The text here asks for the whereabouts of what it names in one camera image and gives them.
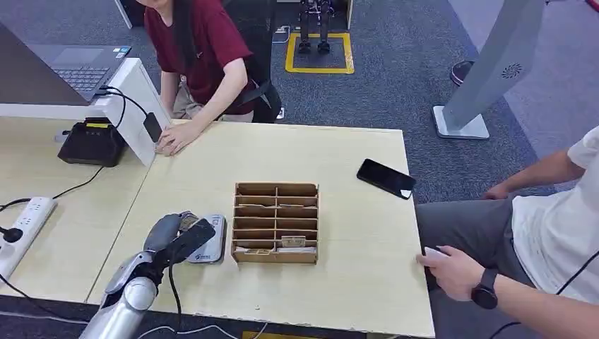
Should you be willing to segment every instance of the man's arm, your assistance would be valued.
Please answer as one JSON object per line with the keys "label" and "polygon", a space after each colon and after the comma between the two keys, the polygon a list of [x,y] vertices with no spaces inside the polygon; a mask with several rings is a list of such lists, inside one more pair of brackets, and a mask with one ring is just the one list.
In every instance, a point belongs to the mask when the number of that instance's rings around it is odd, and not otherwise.
{"label": "man's arm", "polygon": [[[451,298],[470,300],[485,270],[462,251],[440,246],[449,255],[434,258],[417,255],[439,286]],[[535,290],[503,275],[495,280],[499,308],[516,320],[550,339],[591,339],[599,333],[599,306]]]}
{"label": "man's arm", "polygon": [[181,79],[177,73],[162,71],[160,74],[160,99],[169,115],[171,115],[174,107],[174,99],[177,97],[180,81]]}
{"label": "man's arm", "polygon": [[499,308],[546,338],[587,339],[599,333],[599,306],[549,295],[498,275]]}
{"label": "man's arm", "polygon": [[484,198],[505,199],[508,194],[527,187],[559,184],[579,179],[585,169],[570,160],[567,150],[544,157],[537,163],[512,175],[501,184],[492,187]]}

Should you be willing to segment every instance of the floor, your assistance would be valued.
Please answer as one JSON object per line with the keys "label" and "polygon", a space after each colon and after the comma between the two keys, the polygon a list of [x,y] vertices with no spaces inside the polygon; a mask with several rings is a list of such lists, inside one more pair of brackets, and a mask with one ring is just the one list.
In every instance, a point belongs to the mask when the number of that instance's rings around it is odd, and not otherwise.
{"label": "floor", "polygon": [[[500,3],[354,0],[351,39],[355,74],[287,73],[286,45],[273,46],[273,81],[287,113],[281,123],[402,129],[410,173],[418,180],[415,198],[419,203],[478,198],[494,183],[535,162],[538,156],[568,146],[599,122],[591,101],[599,86],[593,82],[599,76],[599,66],[594,62],[599,43],[587,37],[587,32],[595,32],[599,27],[599,16],[576,0],[547,7],[535,71],[505,100],[484,113],[490,140],[437,138],[430,110],[433,105],[445,103],[456,89],[449,81],[449,69],[457,61],[477,57],[477,47],[484,43]],[[128,30],[111,1],[13,0],[4,5],[0,20],[32,43],[133,45],[131,56],[142,59],[158,84],[160,70],[146,34],[142,29]],[[566,55],[575,57],[576,62]],[[552,187],[545,187],[528,193],[553,191]],[[22,299],[0,300],[3,311],[34,311]],[[66,315],[91,316],[95,311],[95,307],[86,305],[50,302],[47,306]],[[455,316],[464,317],[472,311],[472,305],[452,303],[443,297],[435,297],[432,307],[438,338],[454,338],[449,331],[461,325]],[[453,307],[454,314],[441,313],[439,310],[444,307]],[[474,338],[484,338],[504,321],[507,320],[498,318],[493,327],[468,331]],[[172,315],[152,313],[142,328],[172,322]],[[186,328],[203,323],[219,323],[235,335],[242,330],[260,329],[260,324],[241,321],[199,317],[185,320]],[[4,338],[68,339],[77,338],[80,332],[77,325],[0,318]],[[269,332],[364,337],[359,333],[294,326],[269,326]],[[223,338],[216,332],[203,335]],[[505,338],[530,336],[525,329],[515,328]],[[164,337],[163,333],[147,338]]]}

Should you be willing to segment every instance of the maroon t-shirt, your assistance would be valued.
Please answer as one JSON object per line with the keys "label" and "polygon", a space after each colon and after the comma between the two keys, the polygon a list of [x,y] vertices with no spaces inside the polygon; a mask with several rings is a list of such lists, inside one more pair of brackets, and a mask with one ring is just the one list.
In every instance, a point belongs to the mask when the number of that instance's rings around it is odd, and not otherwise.
{"label": "maroon t-shirt", "polygon": [[[191,2],[191,29],[196,44],[197,59],[187,70],[174,40],[172,29],[172,26],[165,25],[156,10],[146,8],[146,30],[156,48],[160,68],[165,72],[185,75],[189,92],[199,104],[205,105],[212,98],[225,77],[223,68],[228,63],[251,56],[251,52],[220,4],[220,0]],[[244,90],[253,88],[253,83],[249,81]],[[249,102],[228,113],[246,114],[253,108],[253,103]]]}

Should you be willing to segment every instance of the card reader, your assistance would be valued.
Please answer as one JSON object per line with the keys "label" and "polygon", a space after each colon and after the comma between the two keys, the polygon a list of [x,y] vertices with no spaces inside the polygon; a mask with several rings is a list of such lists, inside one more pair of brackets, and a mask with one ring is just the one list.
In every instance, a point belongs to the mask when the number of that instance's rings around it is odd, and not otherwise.
{"label": "card reader", "polygon": [[125,140],[108,118],[86,118],[73,126],[58,157],[69,164],[114,167],[119,163],[125,145]]}
{"label": "card reader", "polygon": [[216,234],[202,245],[202,247],[187,257],[187,261],[190,263],[215,263],[225,253],[225,235],[227,234],[227,220],[225,216],[212,214],[205,216],[204,219],[214,227]]}

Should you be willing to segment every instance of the phone screen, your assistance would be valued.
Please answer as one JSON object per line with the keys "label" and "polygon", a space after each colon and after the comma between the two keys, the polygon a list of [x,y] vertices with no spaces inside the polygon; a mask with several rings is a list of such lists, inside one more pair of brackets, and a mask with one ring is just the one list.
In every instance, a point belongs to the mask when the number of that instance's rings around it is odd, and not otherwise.
{"label": "phone screen", "polygon": [[416,180],[376,161],[366,159],[357,177],[400,198],[409,199]]}

